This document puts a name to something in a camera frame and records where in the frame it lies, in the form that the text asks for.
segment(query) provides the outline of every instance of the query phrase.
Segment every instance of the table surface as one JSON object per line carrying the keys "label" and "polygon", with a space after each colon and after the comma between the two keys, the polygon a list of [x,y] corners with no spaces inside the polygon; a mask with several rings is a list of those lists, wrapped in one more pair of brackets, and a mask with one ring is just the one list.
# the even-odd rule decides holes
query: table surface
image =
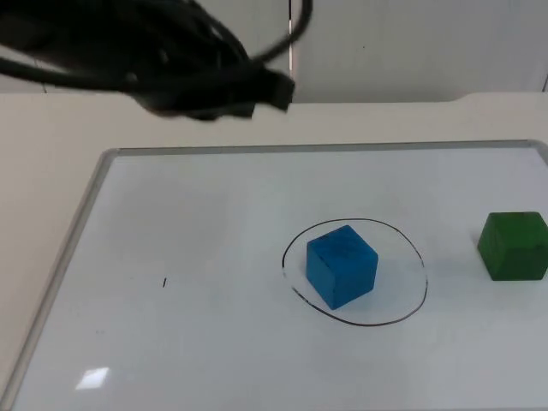
{"label": "table surface", "polygon": [[114,147],[455,140],[548,142],[548,95],[439,104],[302,104],[211,124],[151,116],[123,96],[4,94],[0,101],[0,393],[100,154]]}

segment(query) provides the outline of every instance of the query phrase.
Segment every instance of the drawn circle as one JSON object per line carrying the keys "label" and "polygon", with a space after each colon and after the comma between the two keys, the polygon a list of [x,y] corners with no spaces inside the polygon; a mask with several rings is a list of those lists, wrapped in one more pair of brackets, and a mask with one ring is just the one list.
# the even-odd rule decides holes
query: drawn circle
{"label": "drawn circle", "polygon": [[[331,310],[306,275],[307,243],[350,225],[378,254],[374,289]],[[348,325],[379,327],[408,319],[426,301],[428,276],[417,247],[398,228],[371,218],[339,218],[314,224],[295,236],[282,257],[283,276],[306,304]]]}

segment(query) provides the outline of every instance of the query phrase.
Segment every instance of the green cube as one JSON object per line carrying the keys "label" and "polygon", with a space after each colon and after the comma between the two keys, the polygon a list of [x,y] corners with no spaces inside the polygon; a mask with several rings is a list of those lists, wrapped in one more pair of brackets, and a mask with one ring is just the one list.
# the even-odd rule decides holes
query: green cube
{"label": "green cube", "polygon": [[478,249],[494,281],[541,280],[548,269],[548,227],[537,212],[492,212]]}

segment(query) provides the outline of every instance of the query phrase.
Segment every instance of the whiteboard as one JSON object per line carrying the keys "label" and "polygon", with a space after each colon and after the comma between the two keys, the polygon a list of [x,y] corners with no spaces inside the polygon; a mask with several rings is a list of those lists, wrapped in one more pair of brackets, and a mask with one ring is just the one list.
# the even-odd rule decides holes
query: whiteboard
{"label": "whiteboard", "polygon": [[[541,153],[528,142],[112,152],[13,409],[548,407],[548,279],[494,283],[476,251],[489,212],[548,219]],[[424,267],[395,231],[349,222],[386,250],[379,275],[384,261],[402,281],[427,277],[407,319],[348,325],[291,289],[305,258],[292,248],[284,276],[291,240],[348,217],[388,222],[416,247]],[[402,289],[387,289],[397,303]],[[359,319],[367,304],[352,304],[337,315]],[[372,307],[394,314],[389,301]]]}

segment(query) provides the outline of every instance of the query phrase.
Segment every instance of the black cable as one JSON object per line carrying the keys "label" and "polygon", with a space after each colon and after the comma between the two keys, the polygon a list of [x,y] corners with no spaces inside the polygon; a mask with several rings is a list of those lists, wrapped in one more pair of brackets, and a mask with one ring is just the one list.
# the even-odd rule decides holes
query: black cable
{"label": "black cable", "polygon": [[[203,19],[218,30],[225,33],[226,27],[207,13],[191,13]],[[0,57],[0,74],[15,77],[20,80],[35,83],[46,83],[53,86],[75,88],[81,90],[95,90],[103,92],[157,92],[173,91],[196,92],[198,90],[211,90],[212,88],[227,86],[239,80],[246,79],[249,75],[260,70],[265,64],[276,57],[281,56],[289,47],[299,40],[310,24],[313,14],[313,0],[302,0],[301,16],[294,30],[284,38],[278,40],[273,46],[253,57],[251,60],[238,63],[233,67],[222,70],[208,70],[204,73],[181,77],[165,77],[161,80],[110,80],[98,77],[76,76],[58,73],[51,70],[35,68],[26,64],[17,63]]]}

